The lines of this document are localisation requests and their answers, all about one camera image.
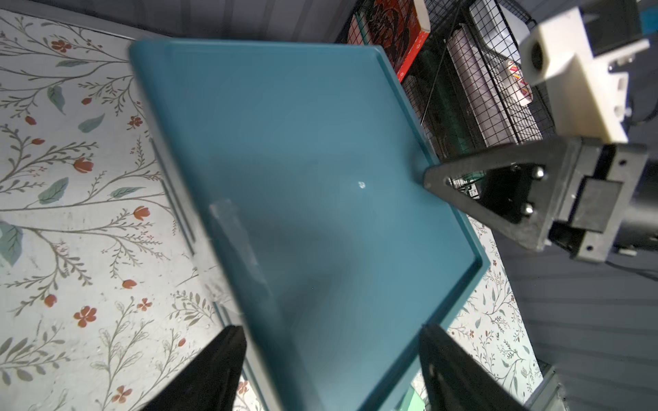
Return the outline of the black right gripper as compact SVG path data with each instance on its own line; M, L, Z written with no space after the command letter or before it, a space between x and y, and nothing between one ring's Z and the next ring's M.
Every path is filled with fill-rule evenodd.
M476 171L478 198L451 185ZM553 137L490 147L429 167L423 187L531 251L550 240L590 263L657 251L657 161L643 144Z

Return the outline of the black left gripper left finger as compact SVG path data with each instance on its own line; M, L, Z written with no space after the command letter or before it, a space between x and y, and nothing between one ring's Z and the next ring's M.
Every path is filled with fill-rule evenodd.
M247 340L243 327L229 325L144 409L231 410L246 350Z

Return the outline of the teal drawer cabinet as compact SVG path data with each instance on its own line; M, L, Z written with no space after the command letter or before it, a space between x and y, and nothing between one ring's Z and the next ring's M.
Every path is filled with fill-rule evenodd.
M379 47L144 39L129 49L156 157L269 409L392 410L488 257L423 188L437 164Z

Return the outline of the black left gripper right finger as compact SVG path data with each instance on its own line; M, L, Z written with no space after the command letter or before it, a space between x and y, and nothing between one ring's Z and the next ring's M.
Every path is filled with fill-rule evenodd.
M523 410L439 325L425 325L419 357L432 410Z

